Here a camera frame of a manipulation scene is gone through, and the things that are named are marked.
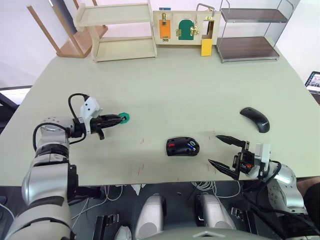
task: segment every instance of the yellow block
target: yellow block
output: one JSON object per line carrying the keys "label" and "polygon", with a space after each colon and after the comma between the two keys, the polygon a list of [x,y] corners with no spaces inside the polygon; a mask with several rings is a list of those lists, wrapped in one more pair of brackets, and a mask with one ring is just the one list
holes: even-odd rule
{"label": "yellow block", "polygon": [[201,56],[211,56],[212,54],[212,38],[202,39]]}

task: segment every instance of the brown shelf board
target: brown shelf board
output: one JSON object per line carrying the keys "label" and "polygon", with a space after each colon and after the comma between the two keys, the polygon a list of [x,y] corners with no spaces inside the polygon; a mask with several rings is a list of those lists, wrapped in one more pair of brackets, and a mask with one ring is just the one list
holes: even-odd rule
{"label": "brown shelf board", "polygon": [[277,60],[279,54],[263,36],[218,38],[216,48],[222,62]]}
{"label": "brown shelf board", "polygon": [[[96,26],[95,27],[99,37],[101,38],[106,31],[108,30],[107,26]],[[68,39],[68,41],[60,48],[61,53],[57,55],[59,57],[69,57],[69,58],[85,58],[88,56],[88,54],[91,51],[92,47],[92,40],[90,37],[90,34],[87,30],[87,28],[84,29],[84,31],[78,31],[74,35],[75,40],[79,44],[79,47],[81,48],[83,55],[81,55],[72,41]]]}
{"label": "brown shelf board", "polygon": [[286,23],[288,19],[278,9],[222,8],[227,23]]}

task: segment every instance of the table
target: table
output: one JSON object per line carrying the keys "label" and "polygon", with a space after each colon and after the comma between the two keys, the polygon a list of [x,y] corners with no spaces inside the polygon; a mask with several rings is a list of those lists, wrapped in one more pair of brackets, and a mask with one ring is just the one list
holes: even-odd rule
{"label": "table", "polygon": [[[0,185],[19,186],[34,158],[32,133],[42,119],[72,116],[73,93],[96,98],[101,114],[127,112],[130,121],[70,147],[80,185],[114,185],[231,178],[208,159],[232,165],[240,150],[219,141],[229,135],[270,143],[272,160],[290,166],[297,177],[320,173],[320,108],[281,55],[278,61],[220,62],[217,52],[200,48],[158,48],[158,58],[94,63],[54,58],[0,135]],[[82,99],[74,98],[79,114]],[[253,107],[270,121],[259,133],[239,114]],[[200,144],[195,157],[168,157],[169,138],[190,136]],[[247,179],[244,174],[240,179]]]}

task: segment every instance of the black and red mouse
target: black and red mouse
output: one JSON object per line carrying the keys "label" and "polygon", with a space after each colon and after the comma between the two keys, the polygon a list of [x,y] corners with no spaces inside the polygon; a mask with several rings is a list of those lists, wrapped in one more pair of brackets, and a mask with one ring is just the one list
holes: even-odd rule
{"label": "black and red mouse", "polygon": [[170,138],[166,141],[166,154],[168,156],[195,156],[200,146],[197,141],[188,136]]}

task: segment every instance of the brass latch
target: brass latch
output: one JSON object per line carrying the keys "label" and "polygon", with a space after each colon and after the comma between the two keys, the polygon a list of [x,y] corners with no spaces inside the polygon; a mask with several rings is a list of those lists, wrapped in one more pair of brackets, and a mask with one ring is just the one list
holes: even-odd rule
{"label": "brass latch", "polygon": [[162,25],[167,25],[167,14],[162,13]]}
{"label": "brass latch", "polygon": [[190,36],[195,36],[195,35],[198,35],[199,34],[199,31],[198,31],[198,27],[195,26],[195,27],[190,27]]}
{"label": "brass latch", "polygon": [[181,29],[176,29],[176,30],[175,30],[175,35],[176,35],[177,37],[181,37]]}

